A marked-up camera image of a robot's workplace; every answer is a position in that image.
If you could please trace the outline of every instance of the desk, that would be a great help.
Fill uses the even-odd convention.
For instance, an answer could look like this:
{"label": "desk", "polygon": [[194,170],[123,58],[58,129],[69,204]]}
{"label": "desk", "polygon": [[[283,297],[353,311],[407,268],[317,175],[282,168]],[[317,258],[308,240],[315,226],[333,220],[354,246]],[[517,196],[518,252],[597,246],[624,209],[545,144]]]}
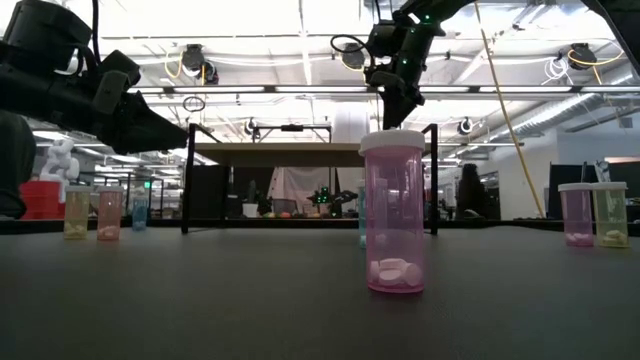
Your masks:
{"label": "desk", "polygon": [[[90,235],[95,239],[95,232]],[[425,235],[426,290],[368,290],[357,230],[0,236],[0,359],[635,359],[640,241]]]}

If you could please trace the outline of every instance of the red container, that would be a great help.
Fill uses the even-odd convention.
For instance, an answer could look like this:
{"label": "red container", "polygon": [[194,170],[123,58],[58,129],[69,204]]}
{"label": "red container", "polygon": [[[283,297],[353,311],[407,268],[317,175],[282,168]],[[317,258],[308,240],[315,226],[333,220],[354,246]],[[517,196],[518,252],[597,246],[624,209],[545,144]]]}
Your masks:
{"label": "red container", "polygon": [[22,201],[27,206],[23,220],[61,219],[58,196],[60,183],[55,181],[29,181],[20,186]]}

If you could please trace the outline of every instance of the light fixture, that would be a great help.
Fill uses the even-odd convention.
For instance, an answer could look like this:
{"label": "light fixture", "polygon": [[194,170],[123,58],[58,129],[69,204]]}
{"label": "light fixture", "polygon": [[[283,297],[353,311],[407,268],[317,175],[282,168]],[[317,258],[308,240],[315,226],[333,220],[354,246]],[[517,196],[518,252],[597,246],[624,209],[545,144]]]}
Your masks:
{"label": "light fixture", "polygon": [[89,154],[89,155],[94,155],[94,156],[104,156],[103,153],[101,152],[97,152],[95,150],[91,150],[91,149],[85,149],[85,148],[78,148],[78,150],[82,151],[85,154]]}
{"label": "light fixture", "polygon": [[[455,163],[460,163],[462,160],[460,159],[452,159],[452,158],[447,158],[447,159],[438,159],[438,162],[455,162]],[[422,162],[428,163],[431,162],[431,159],[422,159]]]}
{"label": "light fixture", "polygon": [[585,86],[583,92],[595,93],[637,93],[640,92],[640,86]]}
{"label": "light fixture", "polygon": [[420,92],[424,93],[439,93],[439,92],[454,92],[454,93],[466,93],[469,92],[468,86],[421,86]]}
{"label": "light fixture", "polygon": [[458,124],[458,134],[460,135],[469,135],[473,131],[473,121],[468,117],[465,117],[464,120],[460,121]]}
{"label": "light fixture", "polygon": [[160,87],[139,87],[139,88],[131,88],[127,92],[129,94],[135,94],[140,91],[142,94],[162,94],[164,93],[164,89]]}
{"label": "light fixture", "polygon": [[458,147],[461,146],[461,143],[450,143],[450,142],[438,142],[438,146],[440,147]]}
{"label": "light fixture", "polygon": [[160,170],[160,172],[167,175],[180,175],[178,170]]}
{"label": "light fixture", "polygon": [[264,92],[264,86],[198,86],[175,87],[173,91],[180,94],[212,94],[212,93],[256,93]]}
{"label": "light fixture", "polygon": [[366,86],[276,86],[279,93],[366,93]]}
{"label": "light fixture", "polygon": [[59,132],[55,131],[34,131],[33,136],[53,141],[69,139],[67,135],[60,134]]}
{"label": "light fixture", "polygon": [[[550,93],[568,92],[571,86],[500,86],[503,93]],[[495,86],[483,86],[480,92],[497,92]]]}
{"label": "light fixture", "polygon": [[134,156],[123,156],[123,155],[109,155],[111,158],[113,158],[114,160],[118,160],[118,161],[122,161],[122,162],[128,162],[128,163],[141,163],[141,162],[145,162],[142,159],[139,159],[137,157]]}

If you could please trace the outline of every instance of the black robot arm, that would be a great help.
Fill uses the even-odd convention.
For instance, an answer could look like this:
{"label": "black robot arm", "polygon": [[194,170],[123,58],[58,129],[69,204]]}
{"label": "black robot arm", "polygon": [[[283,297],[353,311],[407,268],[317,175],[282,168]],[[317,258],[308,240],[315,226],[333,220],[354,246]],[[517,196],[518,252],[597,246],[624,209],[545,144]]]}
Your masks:
{"label": "black robot arm", "polygon": [[[640,72],[640,1],[582,0],[601,15]],[[440,24],[474,0],[409,0],[394,11],[392,20],[374,25],[365,48],[374,58],[391,57],[389,64],[365,68],[365,82],[378,88],[384,102],[383,128],[399,127],[418,106],[424,105],[420,77],[435,36],[445,35]]]}
{"label": "black robot arm", "polygon": [[[119,51],[98,64],[91,29],[71,11],[40,0],[16,4],[0,41],[0,109],[98,137],[119,154],[186,146],[187,133],[127,90],[139,66]],[[65,75],[78,51],[85,71]]]}

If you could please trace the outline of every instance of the white curtain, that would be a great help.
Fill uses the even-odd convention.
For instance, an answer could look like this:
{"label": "white curtain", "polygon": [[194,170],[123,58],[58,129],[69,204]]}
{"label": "white curtain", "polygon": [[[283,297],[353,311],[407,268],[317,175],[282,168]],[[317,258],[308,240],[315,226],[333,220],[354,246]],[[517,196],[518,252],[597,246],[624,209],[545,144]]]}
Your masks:
{"label": "white curtain", "polygon": [[269,196],[274,199],[294,200],[299,212],[311,205],[307,197],[323,186],[329,186],[329,168],[280,167],[274,170]]}

